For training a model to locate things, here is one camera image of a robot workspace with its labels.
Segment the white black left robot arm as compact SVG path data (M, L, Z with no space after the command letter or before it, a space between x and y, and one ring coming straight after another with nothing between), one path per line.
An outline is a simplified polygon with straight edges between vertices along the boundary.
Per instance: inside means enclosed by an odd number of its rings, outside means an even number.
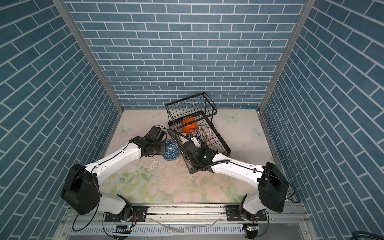
M103 193L100 185L112 174L141 157L165 154L165 134L160 127L153 126L144 137L132 138L124 147L103 159L85 166L72 166L61 198L79 215L96 210L113 214L121 222L129 220L133 214L132 203L121 195Z

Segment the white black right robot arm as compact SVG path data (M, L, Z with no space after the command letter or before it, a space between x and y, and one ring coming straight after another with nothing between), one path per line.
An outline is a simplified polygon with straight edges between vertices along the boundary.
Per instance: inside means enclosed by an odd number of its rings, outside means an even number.
M182 144L181 149L197 172L222 174L253 186L254 191L242 199L241 211L252 215L263 209L284 211L290 183L273 163L264 166L244 163L208 147L199 148L191 140Z

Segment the orange patterned cream bowl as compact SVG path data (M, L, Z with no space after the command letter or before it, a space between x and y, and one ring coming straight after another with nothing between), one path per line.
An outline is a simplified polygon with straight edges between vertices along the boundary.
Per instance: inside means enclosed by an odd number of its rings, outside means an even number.
M202 142L202 136L199 130L197 129L190 129L190 133L198 140L199 143Z

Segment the orange plastic bowl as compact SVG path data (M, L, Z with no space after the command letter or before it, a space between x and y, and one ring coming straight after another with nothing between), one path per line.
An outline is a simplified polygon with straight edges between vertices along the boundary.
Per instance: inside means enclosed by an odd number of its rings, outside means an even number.
M182 127L183 133L189 133L192 129L196 130L198 128L194 117L184 117L182 124L184 125Z

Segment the blue white patterned bowl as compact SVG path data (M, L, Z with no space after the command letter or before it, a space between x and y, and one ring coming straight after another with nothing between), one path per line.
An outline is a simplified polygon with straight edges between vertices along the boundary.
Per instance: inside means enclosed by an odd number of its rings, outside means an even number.
M166 141L165 153L162 155L166 161L174 161L180 155L179 145L174 141Z

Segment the plain cream white bowl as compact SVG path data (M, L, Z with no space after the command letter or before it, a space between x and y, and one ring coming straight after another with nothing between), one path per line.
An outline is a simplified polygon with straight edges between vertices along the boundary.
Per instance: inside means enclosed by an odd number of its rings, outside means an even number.
M197 137L195 137L195 136L192 135L191 133L188 133L188 134L186 135L186 137L187 137L189 140L191 140L191 141L195 144L195 146L196 146L197 148L201 148L201 144L199 143Z

